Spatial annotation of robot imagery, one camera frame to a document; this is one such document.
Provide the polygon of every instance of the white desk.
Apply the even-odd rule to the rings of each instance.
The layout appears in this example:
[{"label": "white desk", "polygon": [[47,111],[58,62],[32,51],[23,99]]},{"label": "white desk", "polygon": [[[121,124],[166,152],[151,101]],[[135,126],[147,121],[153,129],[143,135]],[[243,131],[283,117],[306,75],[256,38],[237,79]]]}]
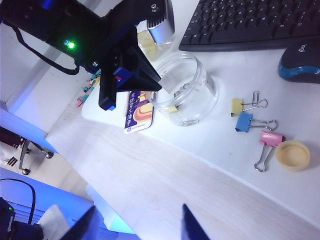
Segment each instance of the white desk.
[{"label": "white desk", "polygon": [[[188,6],[186,12],[194,10],[194,4],[188,3]],[[185,21],[180,22],[180,17],[178,12],[178,30],[185,29],[188,21],[186,17]],[[179,44],[181,39],[177,38],[175,44]],[[141,134],[168,142],[202,158],[209,165],[239,178],[320,227],[320,191],[317,191],[320,181],[320,128],[317,127],[320,119],[317,104],[320,85],[291,83],[281,79],[277,67],[283,52],[193,53],[218,83],[219,99],[215,109],[203,122],[190,127],[177,127],[156,112],[153,125]],[[250,102],[254,90],[259,90],[260,98],[266,98],[269,104],[266,109],[250,111],[253,117],[259,120],[276,119],[279,123],[277,133],[289,140],[305,143],[311,152],[309,169],[288,172],[277,163],[275,156],[269,162],[266,173],[254,169],[253,164],[259,160],[263,147],[258,143],[263,128],[252,128],[248,133],[236,132],[237,117],[230,117],[231,98],[244,98]],[[83,117],[123,128],[123,94],[117,99],[118,111],[107,112],[97,105],[98,96],[99,89],[95,89],[84,104]]]},{"label": "white desk", "polygon": [[[173,1],[177,40],[172,49],[177,49],[197,3]],[[144,239],[178,239],[179,223],[175,221],[180,218],[179,206],[183,202],[193,207],[191,210],[212,239],[317,239],[320,114],[316,102],[320,85],[289,83],[279,78],[277,66],[282,53],[283,50],[194,53],[215,77],[219,88],[214,111],[194,126],[176,127],[156,112],[149,129],[124,135],[121,97],[116,110],[105,112],[98,107],[95,89],[82,109],[83,117],[94,123],[88,125],[79,117],[79,110],[67,109],[47,140]],[[288,172],[273,158],[266,173],[254,170],[253,164],[262,151],[258,143],[260,130],[236,132],[237,119],[230,117],[231,98],[250,101],[254,90],[269,102],[266,109],[252,111],[254,118],[276,119],[276,132],[304,142],[311,152],[310,168]],[[70,147],[70,136],[91,144],[90,148]],[[70,148],[79,152],[71,154]],[[244,190],[244,186],[215,169],[287,210],[248,188]],[[118,190],[110,196],[104,190],[106,186]]]}]

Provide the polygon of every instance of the pink binder clip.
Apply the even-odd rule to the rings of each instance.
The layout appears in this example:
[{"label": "pink binder clip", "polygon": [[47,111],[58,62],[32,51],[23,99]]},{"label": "pink binder clip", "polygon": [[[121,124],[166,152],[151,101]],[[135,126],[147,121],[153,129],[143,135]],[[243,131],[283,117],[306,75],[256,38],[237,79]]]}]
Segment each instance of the pink binder clip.
[{"label": "pink binder clip", "polygon": [[81,104],[83,104],[84,102],[82,101],[82,98],[81,97],[78,97],[77,100],[76,100],[76,104],[75,106],[78,108],[81,106]]},{"label": "pink binder clip", "polygon": [[[261,173],[264,173],[265,171],[267,171],[267,159],[269,158],[273,149],[284,141],[284,138],[285,137],[281,134],[277,134],[277,133],[270,132],[270,131],[261,131],[259,143],[263,144],[263,149],[262,149],[262,153],[261,153],[259,161],[254,164],[254,168],[257,171],[259,171]],[[263,155],[264,155],[266,146],[270,146],[271,150],[269,151],[269,153],[267,154],[266,158],[263,161]],[[262,161],[263,161],[264,169],[261,169],[258,167],[258,165]]]}]

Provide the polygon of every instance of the keyboard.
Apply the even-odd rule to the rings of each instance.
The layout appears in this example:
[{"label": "keyboard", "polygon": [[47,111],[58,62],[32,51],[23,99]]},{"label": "keyboard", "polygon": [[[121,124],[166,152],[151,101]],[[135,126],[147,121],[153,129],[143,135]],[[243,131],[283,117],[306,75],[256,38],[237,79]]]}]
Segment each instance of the keyboard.
[{"label": "keyboard", "polygon": [[200,0],[179,49],[278,49],[305,39],[320,41],[320,0]]}]

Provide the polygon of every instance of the jar lid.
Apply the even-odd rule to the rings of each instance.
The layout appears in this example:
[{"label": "jar lid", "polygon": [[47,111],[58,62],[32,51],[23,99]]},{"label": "jar lid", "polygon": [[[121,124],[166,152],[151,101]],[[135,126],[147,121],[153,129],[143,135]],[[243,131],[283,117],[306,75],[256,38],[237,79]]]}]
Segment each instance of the jar lid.
[{"label": "jar lid", "polygon": [[280,143],[275,149],[275,156],[287,170],[298,172],[309,166],[310,152],[299,141],[289,140]]}]

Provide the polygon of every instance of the blue and black mouse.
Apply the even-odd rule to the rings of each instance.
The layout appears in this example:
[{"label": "blue and black mouse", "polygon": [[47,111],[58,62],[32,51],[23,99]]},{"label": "blue and black mouse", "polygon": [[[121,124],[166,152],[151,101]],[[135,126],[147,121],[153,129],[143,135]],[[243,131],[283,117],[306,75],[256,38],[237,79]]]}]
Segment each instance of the blue and black mouse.
[{"label": "blue and black mouse", "polygon": [[320,38],[287,48],[280,60],[278,73],[290,82],[320,84]]}]

